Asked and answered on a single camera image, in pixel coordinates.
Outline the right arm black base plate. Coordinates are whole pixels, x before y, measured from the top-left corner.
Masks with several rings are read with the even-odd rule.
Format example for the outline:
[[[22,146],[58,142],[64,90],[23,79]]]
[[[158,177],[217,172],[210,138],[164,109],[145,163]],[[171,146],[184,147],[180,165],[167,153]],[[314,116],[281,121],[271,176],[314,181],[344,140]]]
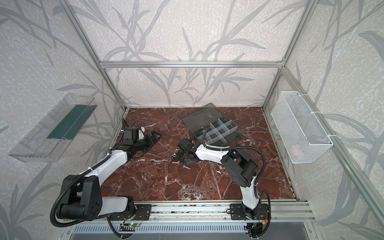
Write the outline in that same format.
[[[264,221],[268,219],[270,206],[268,204],[260,204],[255,209],[251,210],[243,204],[230,204],[230,208],[227,212],[231,215],[231,220]]]

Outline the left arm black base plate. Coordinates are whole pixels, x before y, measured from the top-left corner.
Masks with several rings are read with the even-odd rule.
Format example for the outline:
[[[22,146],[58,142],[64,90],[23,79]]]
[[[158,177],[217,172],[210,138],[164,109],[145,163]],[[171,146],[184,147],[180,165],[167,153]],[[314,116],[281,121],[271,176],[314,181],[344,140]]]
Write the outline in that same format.
[[[148,221],[151,214],[151,204],[136,204],[136,209],[130,212],[110,214],[111,221]]]

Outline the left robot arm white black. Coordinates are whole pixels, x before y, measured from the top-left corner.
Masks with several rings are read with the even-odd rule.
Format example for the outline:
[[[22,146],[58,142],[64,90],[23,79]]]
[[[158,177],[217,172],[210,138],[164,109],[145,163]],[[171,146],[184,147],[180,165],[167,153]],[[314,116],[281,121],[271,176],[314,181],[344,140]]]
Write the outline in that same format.
[[[115,213],[134,216],[138,210],[132,197],[103,197],[101,186],[138,152],[147,153],[161,136],[154,131],[145,134],[143,127],[124,129],[118,143],[101,161],[63,180],[61,193],[50,213],[51,223],[56,227],[67,227]]]

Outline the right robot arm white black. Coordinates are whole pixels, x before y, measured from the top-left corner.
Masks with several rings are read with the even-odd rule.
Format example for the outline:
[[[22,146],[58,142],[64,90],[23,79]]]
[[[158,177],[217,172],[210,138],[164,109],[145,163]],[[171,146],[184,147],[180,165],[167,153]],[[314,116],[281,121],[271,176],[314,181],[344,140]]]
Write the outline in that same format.
[[[184,167],[201,161],[221,164],[232,181],[240,186],[242,204],[247,210],[256,209],[260,203],[257,193],[257,182],[265,167],[257,172],[258,166],[252,156],[246,151],[254,150],[262,160],[264,155],[258,149],[248,146],[217,147],[205,143],[193,143],[190,139],[182,139],[172,156],[173,162],[182,163]]]

